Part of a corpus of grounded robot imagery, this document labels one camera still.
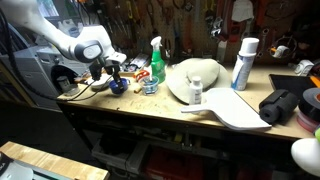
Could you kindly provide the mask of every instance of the black cable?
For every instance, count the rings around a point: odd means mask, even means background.
[[[82,98],[82,99],[75,99],[77,97],[79,97],[86,89],[88,89],[89,86],[91,86],[94,82],[96,81],[93,81],[92,83],[90,83],[80,94],[78,94],[76,97],[72,98],[72,101],[83,101],[83,100],[86,100],[86,99],[90,99],[92,98],[93,96],[95,96],[96,94],[98,94],[98,92],[100,92],[104,87],[105,85],[108,83],[108,81],[110,80],[110,78],[113,76],[113,73],[112,75],[110,75],[110,77],[106,80],[106,82],[98,89],[98,91],[96,91],[94,94],[92,94],[91,96],[88,96],[88,97],[85,97],[85,98]]]
[[[92,96],[89,96],[89,97],[83,98],[83,99],[79,99],[79,100],[76,100],[76,98],[79,97],[81,94],[83,94],[84,91],[86,91],[95,81],[90,83],[82,92],[80,92],[77,96],[75,96],[75,97],[73,97],[71,99],[58,99],[56,97],[48,96],[46,94],[43,94],[43,93],[39,92],[34,87],[32,87],[23,78],[23,76],[20,73],[20,70],[19,70],[19,68],[17,66],[16,60],[15,60],[15,56],[14,56],[14,53],[13,53],[13,50],[12,50],[11,34],[10,34],[10,31],[9,31],[8,21],[7,21],[7,19],[6,19],[6,17],[5,17],[5,15],[4,15],[4,13],[3,13],[1,8],[0,8],[0,27],[2,27],[3,31],[4,31],[5,45],[6,45],[6,48],[7,48],[7,54],[8,54],[8,57],[9,57],[10,65],[12,66],[12,69],[13,69],[15,75],[18,77],[18,79],[21,81],[21,83],[26,88],[28,88],[31,92],[35,93],[36,95],[38,95],[40,97],[43,97],[43,98],[46,98],[46,99],[49,99],[49,100],[54,100],[54,101],[80,101],[80,100],[85,100],[85,99],[89,99],[89,98],[93,97],[94,95],[96,95],[102,89],[102,88],[100,88],[99,91],[94,93]]]
[[[80,2],[78,2],[78,3],[80,4],[80,6],[81,6],[81,8],[84,10],[84,12],[87,14],[87,16],[88,16],[88,21],[89,21],[89,25],[90,25],[90,24],[91,24],[91,18],[90,18],[90,14],[89,14],[87,8],[84,7],[84,5],[83,5],[82,3],[80,3]]]
[[[80,10],[79,10],[79,8],[78,8],[78,6],[77,6],[76,2],[74,2],[74,0],[71,0],[71,2],[72,2],[72,4],[73,4],[74,8],[78,11],[78,14],[79,14],[79,17],[80,17],[81,23],[82,23],[83,25],[86,25],[86,24],[84,24],[84,22],[83,22],[83,19],[82,19],[82,17],[81,17]]]

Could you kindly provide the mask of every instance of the tool wall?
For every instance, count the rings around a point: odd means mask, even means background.
[[[260,39],[255,63],[286,64],[319,58],[316,0],[100,0],[113,44],[128,55],[151,54],[162,37],[163,59],[212,57],[233,63],[241,39]],[[217,54],[224,54],[224,59]]]

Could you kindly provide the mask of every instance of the wooden workbench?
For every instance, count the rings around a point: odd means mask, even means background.
[[[0,148],[7,156],[77,180],[106,180],[109,172],[50,153],[7,142]]]
[[[227,68],[230,77],[232,69],[233,67]],[[237,93],[256,112],[259,112],[259,103],[273,92],[269,74],[294,75],[294,72],[288,67],[253,67],[246,89],[244,91],[237,91]],[[111,90],[107,89],[85,101],[62,102],[61,104],[95,109],[107,113],[120,113],[132,117],[152,118],[158,121],[169,121],[212,129],[230,130],[221,124],[212,112],[201,113],[200,115],[180,113],[180,108],[184,106],[184,104],[175,98],[165,82],[160,85],[156,94],[149,96],[145,96],[142,93],[135,94],[133,90],[138,84],[134,83],[133,80],[131,80],[131,82],[129,89],[120,96],[112,94]],[[88,97],[92,93],[91,90],[87,90],[79,98]],[[252,130],[245,131],[244,133],[290,140],[313,137],[310,132],[303,129],[297,123],[297,111],[298,108],[295,109],[291,119],[285,124],[276,123],[268,130]]]

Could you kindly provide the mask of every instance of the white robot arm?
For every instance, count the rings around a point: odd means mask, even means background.
[[[126,60],[126,55],[114,50],[109,35],[103,26],[84,27],[80,35],[73,38],[61,32],[42,17],[36,0],[0,0],[0,7],[9,21],[43,36],[55,45],[66,58],[78,60],[82,63],[94,62],[96,66],[95,70],[92,71],[98,71],[99,66],[99,70],[104,67],[109,72],[116,68],[113,72],[116,73],[114,78],[119,80],[118,66]],[[100,78],[99,74],[96,77],[92,76],[96,80]]]

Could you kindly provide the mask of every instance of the green spray bottle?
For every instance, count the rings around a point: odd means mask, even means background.
[[[161,58],[160,46],[161,36],[155,37],[151,41],[153,47],[152,59],[151,59],[151,69],[152,75],[159,78],[159,84],[166,79],[165,63]]]

